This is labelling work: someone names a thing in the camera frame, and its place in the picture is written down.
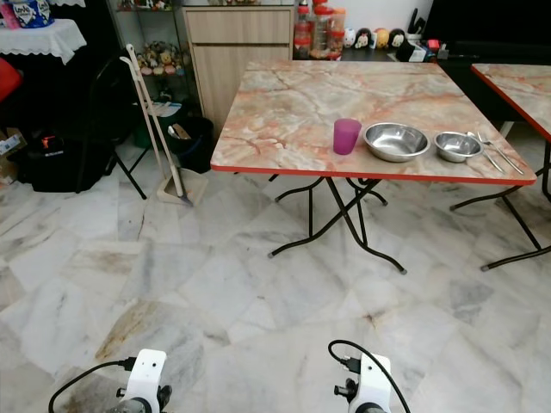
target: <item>wall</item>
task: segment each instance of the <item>wall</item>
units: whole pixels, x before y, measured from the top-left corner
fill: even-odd
[[[432,0],[329,0],[332,7],[345,7],[349,28],[407,29],[415,8],[427,20]]]

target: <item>marble floor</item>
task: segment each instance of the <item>marble floor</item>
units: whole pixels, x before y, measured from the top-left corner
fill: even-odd
[[[529,127],[515,126],[511,142],[540,167],[543,141]],[[137,153],[121,148],[127,162]],[[154,157],[134,175],[152,194]],[[342,222],[269,259],[307,233],[306,196],[274,197],[312,179],[207,176],[195,209],[142,201],[119,170],[79,195],[0,189],[2,413],[45,412],[69,378],[141,348],[168,353],[167,411],[345,412],[332,388],[351,374],[326,351],[336,338],[389,357],[413,412],[548,411],[551,256],[481,273],[528,239],[500,202],[448,209],[498,188],[383,182],[390,204],[363,203],[368,236],[404,276],[362,252]],[[550,243],[540,188],[513,199]],[[314,208],[317,227],[336,212],[326,186]],[[103,369],[56,411],[102,412],[126,379]],[[392,408],[401,411],[395,396]]]

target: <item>black cable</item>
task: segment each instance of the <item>black cable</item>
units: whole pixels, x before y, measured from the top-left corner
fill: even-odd
[[[402,395],[402,392],[399,390],[398,388],[398,385],[396,384],[396,382],[393,380],[392,376],[390,375],[390,373],[386,370],[386,368],[375,358],[374,355],[372,355],[371,353],[369,353],[368,350],[366,350],[365,348],[363,348],[362,346],[356,344],[355,342],[349,342],[348,340],[333,340],[332,342],[329,343],[329,346],[327,347],[327,350],[329,351],[329,354],[331,355],[331,357],[333,359],[335,359],[336,361],[338,361],[339,363],[341,363],[342,365],[345,365],[346,366],[346,363],[347,363],[347,360],[345,359],[341,359],[340,357],[338,357],[334,352],[333,352],[333,346],[335,346],[336,344],[345,344],[347,346],[351,346],[357,350],[360,350],[362,353],[364,353],[367,357],[369,357],[371,359],[371,361],[373,363],[375,363],[377,365],[377,367],[383,372],[383,374],[385,376],[387,376],[387,379],[388,381],[390,382],[390,384],[392,385],[394,391],[396,391],[396,394],[398,395],[398,398],[399,398],[399,401],[402,403],[402,406],[404,406],[404,410],[406,411],[406,413],[411,413],[410,412],[410,408],[408,407],[407,405],[407,402],[406,402],[406,399],[404,398],[404,396]]]
[[[126,371],[129,372],[132,370],[132,367],[135,362],[136,362],[135,357],[128,357],[126,360],[108,361],[107,363],[98,364],[97,366],[92,367],[90,370],[86,370],[84,373],[80,374],[79,376],[75,377],[73,380],[61,386],[61,388],[53,394],[52,398],[50,398],[50,403],[48,404],[48,413],[55,413],[53,411],[53,404],[55,402],[55,399],[58,398],[58,396],[61,393],[67,390],[68,387],[71,387],[72,385],[77,383],[83,377],[86,377],[88,374],[93,373],[95,370],[99,370],[100,368],[104,368],[108,366],[122,366]]]

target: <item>purple plastic cup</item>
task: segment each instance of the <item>purple plastic cup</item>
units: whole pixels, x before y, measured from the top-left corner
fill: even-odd
[[[348,155],[354,149],[362,124],[354,119],[335,121],[333,130],[333,150],[339,155]]]

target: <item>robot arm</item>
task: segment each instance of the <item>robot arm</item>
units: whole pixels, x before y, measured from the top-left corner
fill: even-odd
[[[390,373],[390,360],[382,355],[373,356]],[[335,395],[343,396],[349,402],[349,413],[391,413],[391,385],[385,374],[365,354],[360,360],[348,359],[348,369],[358,374],[358,383],[346,379],[345,387],[335,386]]]
[[[138,353],[126,389],[119,389],[117,397],[121,402],[106,413],[160,413],[169,403],[172,388],[161,388],[166,353],[164,351],[143,349]]]

